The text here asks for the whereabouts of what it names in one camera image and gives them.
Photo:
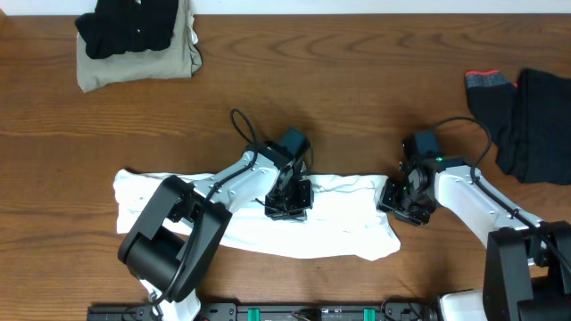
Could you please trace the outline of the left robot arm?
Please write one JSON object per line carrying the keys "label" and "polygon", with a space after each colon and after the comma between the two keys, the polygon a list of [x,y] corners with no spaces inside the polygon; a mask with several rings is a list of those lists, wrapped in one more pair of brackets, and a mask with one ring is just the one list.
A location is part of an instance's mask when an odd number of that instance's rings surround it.
{"label": "left robot arm", "polygon": [[151,294],[124,318],[193,319],[200,310],[194,290],[234,213],[257,202],[267,218],[282,220],[302,218],[311,208],[311,182],[302,169],[310,150],[306,139],[252,143],[241,160],[212,177],[193,183],[165,178],[119,248],[119,260]]}

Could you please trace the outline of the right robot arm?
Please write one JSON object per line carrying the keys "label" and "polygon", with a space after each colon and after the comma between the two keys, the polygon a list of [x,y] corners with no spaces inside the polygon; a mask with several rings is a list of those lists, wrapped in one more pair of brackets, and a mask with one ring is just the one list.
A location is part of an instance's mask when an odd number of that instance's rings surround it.
{"label": "right robot arm", "polygon": [[413,226],[439,208],[454,213],[486,249],[480,290],[444,294],[425,320],[568,320],[570,225],[519,208],[465,160],[413,157],[387,178],[377,209]]}

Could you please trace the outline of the white t-shirt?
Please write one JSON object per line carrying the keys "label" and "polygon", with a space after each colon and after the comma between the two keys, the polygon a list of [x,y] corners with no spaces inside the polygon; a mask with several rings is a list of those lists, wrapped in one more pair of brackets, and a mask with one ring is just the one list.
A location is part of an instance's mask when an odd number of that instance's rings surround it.
{"label": "white t-shirt", "polygon": [[374,261],[401,248],[379,211],[384,175],[312,175],[313,208],[304,220],[272,220],[257,202],[233,215],[222,246],[294,259],[355,255]]}

